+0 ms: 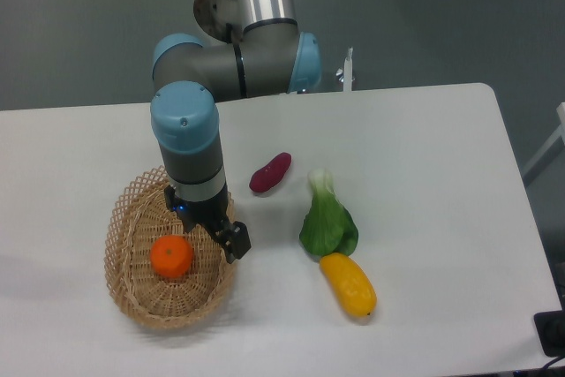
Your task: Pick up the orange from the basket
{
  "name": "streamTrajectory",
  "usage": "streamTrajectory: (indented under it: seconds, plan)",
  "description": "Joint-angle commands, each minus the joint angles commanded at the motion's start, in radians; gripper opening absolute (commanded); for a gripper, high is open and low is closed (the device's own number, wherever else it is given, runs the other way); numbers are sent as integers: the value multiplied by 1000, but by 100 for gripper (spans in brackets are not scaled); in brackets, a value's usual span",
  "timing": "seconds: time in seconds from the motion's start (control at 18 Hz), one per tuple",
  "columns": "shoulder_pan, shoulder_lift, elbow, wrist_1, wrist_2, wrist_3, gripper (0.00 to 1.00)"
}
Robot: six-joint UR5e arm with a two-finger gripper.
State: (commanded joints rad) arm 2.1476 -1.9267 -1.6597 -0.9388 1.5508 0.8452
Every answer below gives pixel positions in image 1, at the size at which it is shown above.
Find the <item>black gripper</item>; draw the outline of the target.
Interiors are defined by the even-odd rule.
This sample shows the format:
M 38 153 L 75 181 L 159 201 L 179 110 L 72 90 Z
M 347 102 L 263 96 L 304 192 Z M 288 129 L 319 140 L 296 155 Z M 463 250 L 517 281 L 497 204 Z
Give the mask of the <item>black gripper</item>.
M 182 200 L 171 185 L 165 187 L 163 194 L 167 209 L 176 214 L 184 232 L 191 232 L 198 225 L 212 232 L 212 239 L 223 249 L 229 264 L 241 260 L 251 249 L 247 226 L 239 221 L 230 222 L 227 216 L 227 185 L 215 196 L 203 201 Z

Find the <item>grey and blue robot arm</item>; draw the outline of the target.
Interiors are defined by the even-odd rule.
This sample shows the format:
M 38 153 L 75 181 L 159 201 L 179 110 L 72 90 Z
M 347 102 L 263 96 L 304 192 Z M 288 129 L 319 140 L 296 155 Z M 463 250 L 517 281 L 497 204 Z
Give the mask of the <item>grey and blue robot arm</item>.
M 202 227 L 227 261 L 251 247 L 247 228 L 227 215 L 218 102 L 301 92 L 321 77 L 313 34 L 298 28 L 293 0 L 221 0 L 225 25 L 206 47 L 172 34 L 154 48 L 151 126 L 169 185 L 166 205 L 185 231 Z

